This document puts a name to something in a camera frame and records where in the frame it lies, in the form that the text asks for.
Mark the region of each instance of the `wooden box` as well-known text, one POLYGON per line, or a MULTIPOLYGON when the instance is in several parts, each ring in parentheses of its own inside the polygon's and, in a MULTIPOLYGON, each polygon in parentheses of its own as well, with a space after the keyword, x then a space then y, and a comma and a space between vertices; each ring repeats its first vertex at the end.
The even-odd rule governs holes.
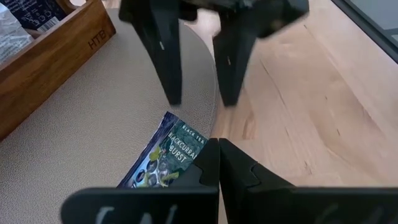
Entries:
POLYGON ((0 65, 0 140, 116 33, 100 0, 66 1, 57 1, 66 18, 0 65))

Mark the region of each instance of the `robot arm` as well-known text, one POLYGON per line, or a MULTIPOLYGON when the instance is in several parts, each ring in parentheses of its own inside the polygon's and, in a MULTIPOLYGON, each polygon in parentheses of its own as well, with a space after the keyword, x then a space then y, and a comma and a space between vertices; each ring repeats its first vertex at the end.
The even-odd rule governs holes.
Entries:
POLYGON ((238 101, 256 39, 303 17, 309 6, 308 0, 122 0, 119 18, 135 28, 171 105, 182 95, 178 19, 196 20, 199 8, 220 15, 213 46, 221 97, 230 106, 238 101))

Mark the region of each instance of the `black mount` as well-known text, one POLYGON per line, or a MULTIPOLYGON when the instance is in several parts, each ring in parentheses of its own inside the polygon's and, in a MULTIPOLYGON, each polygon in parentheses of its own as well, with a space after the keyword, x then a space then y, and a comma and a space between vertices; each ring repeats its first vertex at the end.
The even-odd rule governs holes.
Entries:
POLYGON ((295 187, 227 139, 210 139, 169 188, 86 189, 64 224, 217 223, 219 181, 229 224, 398 223, 396 188, 295 187))

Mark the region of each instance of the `blue tea packet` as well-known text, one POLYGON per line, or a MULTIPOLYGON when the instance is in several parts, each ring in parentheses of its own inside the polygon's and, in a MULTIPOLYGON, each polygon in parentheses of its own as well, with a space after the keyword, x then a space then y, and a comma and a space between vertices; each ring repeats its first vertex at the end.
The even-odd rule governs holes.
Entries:
POLYGON ((201 134, 167 112, 118 187, 168 187, 188 169, 206 142, 201 134))

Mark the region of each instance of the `round placemat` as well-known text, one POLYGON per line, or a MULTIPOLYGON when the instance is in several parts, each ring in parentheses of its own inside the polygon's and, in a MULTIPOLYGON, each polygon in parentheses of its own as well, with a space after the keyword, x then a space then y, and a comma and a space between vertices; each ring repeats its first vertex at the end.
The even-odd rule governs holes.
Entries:
POLYGON ((60 223, 62 202, 115 187, 170 111, 208 137, 217 99, 214 60, 180 25, 183 98, 171 108, 132 25, 117 34, 0 143, 0 223, 60 223))

